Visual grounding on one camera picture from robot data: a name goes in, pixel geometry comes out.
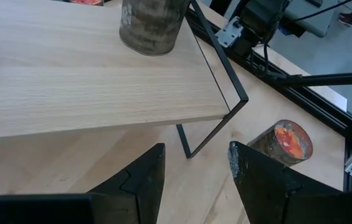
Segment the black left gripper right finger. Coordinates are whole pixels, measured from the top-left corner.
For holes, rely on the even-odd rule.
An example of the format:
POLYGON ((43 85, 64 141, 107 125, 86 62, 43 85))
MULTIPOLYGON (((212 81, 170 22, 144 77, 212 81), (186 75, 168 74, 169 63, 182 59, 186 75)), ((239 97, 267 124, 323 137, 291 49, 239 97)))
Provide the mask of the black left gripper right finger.
POLYGON ((315 210, 324 206, 300 197, 340 192, 238 141, 229 143, 227 156, 250 224, 320 224, 315 210))

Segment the grey table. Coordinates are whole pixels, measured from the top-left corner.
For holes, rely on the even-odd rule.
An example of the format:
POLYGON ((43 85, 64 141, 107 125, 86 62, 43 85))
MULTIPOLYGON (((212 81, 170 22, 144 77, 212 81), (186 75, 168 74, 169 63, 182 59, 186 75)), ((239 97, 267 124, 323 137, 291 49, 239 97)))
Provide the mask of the grey table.
POLYGON ((301 37, 305 32, 309 32, 319 38, 325 37, 335 9, 330 9, 316 16, 295 21, 296 19, 309 16, 338 3, 337 0, 322 1, 322 5, 316 7, 306 0, 291 0, 281 18, 280 27, 297 37, 301 37))

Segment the black table edge rail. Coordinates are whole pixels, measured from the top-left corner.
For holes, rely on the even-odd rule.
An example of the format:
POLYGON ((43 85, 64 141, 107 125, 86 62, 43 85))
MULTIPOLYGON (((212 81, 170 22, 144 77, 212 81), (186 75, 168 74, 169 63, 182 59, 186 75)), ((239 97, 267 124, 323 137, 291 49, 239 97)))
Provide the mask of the black table edge rail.
MULTIPOLYGON (((213 32, 219 30, 218 26, 207 21, 203 15, 199 15, 193 9, 187 11, 186 19, 194 34, 207 44, 215 46, 204 26, 210 26, 213 32)), ((352 140, 352 116, 333 106, 318 93, 308 87, 285 87, 273 78, 260 77, 259 79, 340 135, 352 140)))

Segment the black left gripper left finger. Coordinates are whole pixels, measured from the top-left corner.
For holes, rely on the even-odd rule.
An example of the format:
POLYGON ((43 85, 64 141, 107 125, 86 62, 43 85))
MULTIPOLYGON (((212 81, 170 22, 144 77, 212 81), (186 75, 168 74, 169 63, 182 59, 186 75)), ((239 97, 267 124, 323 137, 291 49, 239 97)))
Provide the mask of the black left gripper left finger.
POLYGON ((157 143, 88 192, 94 224, 156 224, 165 173, 165 144, 157 143))

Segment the wooden table black frame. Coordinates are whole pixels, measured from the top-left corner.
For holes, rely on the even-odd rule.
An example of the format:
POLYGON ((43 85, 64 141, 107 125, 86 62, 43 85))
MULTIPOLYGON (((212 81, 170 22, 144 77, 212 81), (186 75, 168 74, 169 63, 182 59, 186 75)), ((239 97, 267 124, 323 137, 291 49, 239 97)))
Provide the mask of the wooden table black frame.
POLYGON ((187 21, 173 50, 120 39, 121 4, 0 0, 0 138, 216 120, 228 108, 187 21))

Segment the black diagonal frame brace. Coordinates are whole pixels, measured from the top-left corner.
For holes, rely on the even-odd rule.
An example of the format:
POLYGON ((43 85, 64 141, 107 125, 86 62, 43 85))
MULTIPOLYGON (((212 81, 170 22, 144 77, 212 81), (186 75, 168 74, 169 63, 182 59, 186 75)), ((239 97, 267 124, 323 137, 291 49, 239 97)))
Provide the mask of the black diagonal frame brace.
POLYGON ((326 75, 282 75, 281 73, 270 73, 276 82, 283 86, 332 86, 352 85, 352 73, 334 73, 326 75))

